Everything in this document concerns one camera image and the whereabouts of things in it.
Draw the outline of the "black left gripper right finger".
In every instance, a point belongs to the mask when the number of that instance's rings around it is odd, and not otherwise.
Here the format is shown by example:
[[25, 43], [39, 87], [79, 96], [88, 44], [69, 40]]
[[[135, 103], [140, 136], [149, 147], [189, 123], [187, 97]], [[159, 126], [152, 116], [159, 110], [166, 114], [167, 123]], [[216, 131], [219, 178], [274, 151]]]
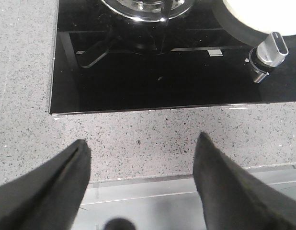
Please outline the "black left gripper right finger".
[[296, 201], [261, 182], [199, 134], [193, 177], [208, 230], [296, 230]]

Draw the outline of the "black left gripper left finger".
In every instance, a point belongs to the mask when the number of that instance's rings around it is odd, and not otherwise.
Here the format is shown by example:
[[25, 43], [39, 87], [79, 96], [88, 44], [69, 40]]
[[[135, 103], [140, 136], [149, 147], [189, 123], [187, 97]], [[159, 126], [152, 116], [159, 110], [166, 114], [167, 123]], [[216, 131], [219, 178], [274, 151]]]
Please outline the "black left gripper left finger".
[[31, 172], [0, 186], [0, 230], [69, 230], [91, 174], [79, 139]]

